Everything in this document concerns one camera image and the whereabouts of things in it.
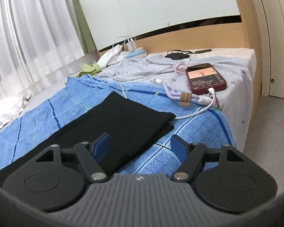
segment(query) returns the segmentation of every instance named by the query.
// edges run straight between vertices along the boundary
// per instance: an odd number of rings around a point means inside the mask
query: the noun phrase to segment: triangular cutout
[[[231,150],[227,150],[227,161],[237,161],[237,162],[244,162],[236,153]]]
[[[50,162],[54,161],[54,151],[48,150],[44,155],[39,157],[36,162]]]

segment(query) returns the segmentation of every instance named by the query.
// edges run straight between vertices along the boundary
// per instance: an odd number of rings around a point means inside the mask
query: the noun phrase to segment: curtain
[[[81,39],[82,48],[84,53],[91,53],[96,51],[94,40],[92,38],[91,32],[89,30],[85,15],[83,13],[81,4],[79,0],[73,0],[73,7],[75,9],[76,19],[79,27],[79,34]]]
[[[0,0],[0,99],[41,91],[83,55],[65,0]]]

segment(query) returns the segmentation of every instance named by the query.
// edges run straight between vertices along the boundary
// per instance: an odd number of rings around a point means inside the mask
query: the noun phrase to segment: brown label tag
[[[188,107],[190,105],[190,100],[191,100],[191,92],[181,92],[181,97],[180,97],[180,105],[184,107]]]

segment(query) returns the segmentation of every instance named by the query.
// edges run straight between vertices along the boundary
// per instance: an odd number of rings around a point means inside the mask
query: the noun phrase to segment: white sheer curtain
[[[65,0],[0,0],[0,99],[36,94],[83,55]]]

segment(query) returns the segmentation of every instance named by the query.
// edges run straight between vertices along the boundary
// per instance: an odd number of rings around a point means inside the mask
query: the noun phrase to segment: smartphone
[[[208,63],[189,66],[186,69],[186,75],[190,90],[196,95],[207,94],[209,88],[220,91],[227,87],[225,79]]]

